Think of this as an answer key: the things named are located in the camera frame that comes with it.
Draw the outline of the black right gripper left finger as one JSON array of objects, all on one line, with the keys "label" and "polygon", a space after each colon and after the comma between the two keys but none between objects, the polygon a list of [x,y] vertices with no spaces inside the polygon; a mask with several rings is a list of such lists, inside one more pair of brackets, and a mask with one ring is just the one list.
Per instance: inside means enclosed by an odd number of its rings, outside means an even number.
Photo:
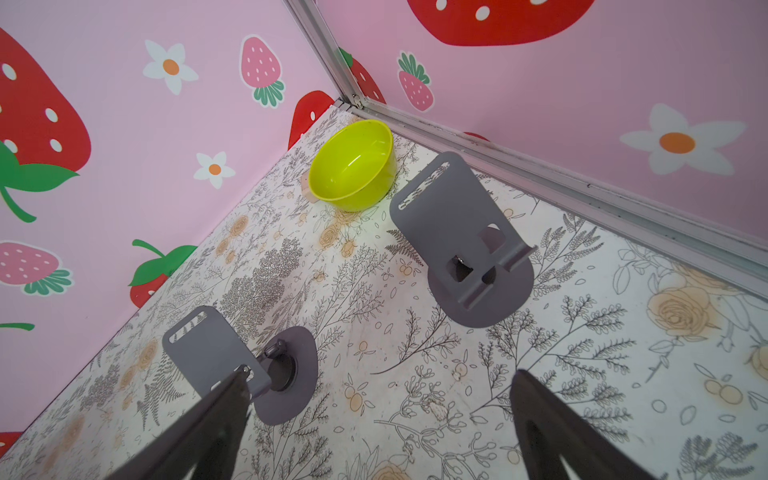
[{"label": "black right gripper left finger", "polygon": [[250,369],[239,367],[111,479],[230,479],[249,418]]}]

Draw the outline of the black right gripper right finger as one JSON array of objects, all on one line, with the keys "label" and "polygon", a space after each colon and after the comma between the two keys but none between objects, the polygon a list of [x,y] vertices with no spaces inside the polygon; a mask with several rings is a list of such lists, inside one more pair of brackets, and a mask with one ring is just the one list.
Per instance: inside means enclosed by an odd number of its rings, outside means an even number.
[{"label": "black right gripper right finger", "polygon": [[522,459],[531,479],[649,479],[640,465],[603,438],[526,370],[515,372],[510,402]]}]

